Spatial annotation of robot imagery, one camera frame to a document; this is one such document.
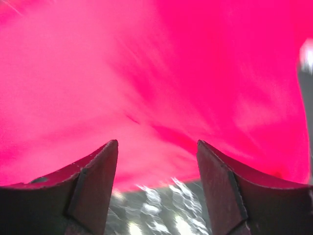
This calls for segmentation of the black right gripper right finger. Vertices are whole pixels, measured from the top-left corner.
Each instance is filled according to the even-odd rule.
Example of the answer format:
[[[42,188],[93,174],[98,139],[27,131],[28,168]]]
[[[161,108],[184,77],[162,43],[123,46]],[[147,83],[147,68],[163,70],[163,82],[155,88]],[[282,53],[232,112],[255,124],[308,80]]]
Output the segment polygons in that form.
[[[313,187],[257,171],[198,141],[214,235],[311,235]]]

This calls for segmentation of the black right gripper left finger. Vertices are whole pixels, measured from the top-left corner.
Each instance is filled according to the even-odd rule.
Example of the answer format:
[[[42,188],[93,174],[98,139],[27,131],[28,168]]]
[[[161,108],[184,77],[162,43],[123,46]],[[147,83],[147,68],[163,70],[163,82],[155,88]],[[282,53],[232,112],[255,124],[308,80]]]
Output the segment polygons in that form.
[[[118,158],[109,141],[88,156],[27,184],[0,188],[3,235],[102,235]]]

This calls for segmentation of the pink t shirt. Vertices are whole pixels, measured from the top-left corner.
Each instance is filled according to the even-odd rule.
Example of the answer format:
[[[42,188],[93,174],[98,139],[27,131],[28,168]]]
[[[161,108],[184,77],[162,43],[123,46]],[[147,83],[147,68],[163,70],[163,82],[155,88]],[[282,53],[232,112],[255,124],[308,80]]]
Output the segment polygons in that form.
[[[0,183],[110,140],[118,189],[196,179],[204,140],[305,184],[297,64],[312,35],[310,0],[3,0]]]

